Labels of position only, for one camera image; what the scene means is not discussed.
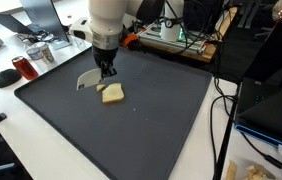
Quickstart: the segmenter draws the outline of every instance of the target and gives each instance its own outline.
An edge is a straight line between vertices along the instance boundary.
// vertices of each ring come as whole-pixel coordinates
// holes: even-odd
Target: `bread slice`
[[[124,98],[121,83],[110,84],[102,91],[102,103],[109,104],[121,101]]]
[[[101,91],[105,87],[105,84],[98,84],[96,87],[97,92]]]

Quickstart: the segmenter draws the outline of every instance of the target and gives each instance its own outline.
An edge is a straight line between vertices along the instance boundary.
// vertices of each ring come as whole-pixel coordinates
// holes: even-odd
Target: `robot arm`
[[[124,14],[152,23],[160,16],[164,4],[165,0],[89,0],[92,51],[102,78],[116,74],[113,60],[120,43]]]

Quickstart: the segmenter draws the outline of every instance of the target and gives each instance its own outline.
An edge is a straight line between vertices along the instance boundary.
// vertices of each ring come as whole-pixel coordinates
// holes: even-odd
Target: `dark gray tray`
[[[109,178],[168,179],[212,75],[125,49],[114,64],[118,74],[105,83],[122,83],[118,103],[102,104],[95,86],[76,91],[78,77],[96,68],[90,49],[15,95]]]

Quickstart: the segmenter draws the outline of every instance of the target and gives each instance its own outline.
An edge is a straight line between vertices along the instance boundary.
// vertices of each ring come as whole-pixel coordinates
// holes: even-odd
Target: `black mat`
[[[95,87],[76,91],[96,67],[92,51],[15,91],[109,178],[168,179],[196,118],[211,74],[120,49],[114,61],[125,99],[102,104]]]

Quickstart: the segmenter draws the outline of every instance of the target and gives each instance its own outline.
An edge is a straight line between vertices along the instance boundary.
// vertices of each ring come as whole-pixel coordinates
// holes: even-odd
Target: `red container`
[[[37,71],[32,67],[29,61],[22,57],[18,56],[12,59],[14,67],[27,79],[32,80],[38,77]]]

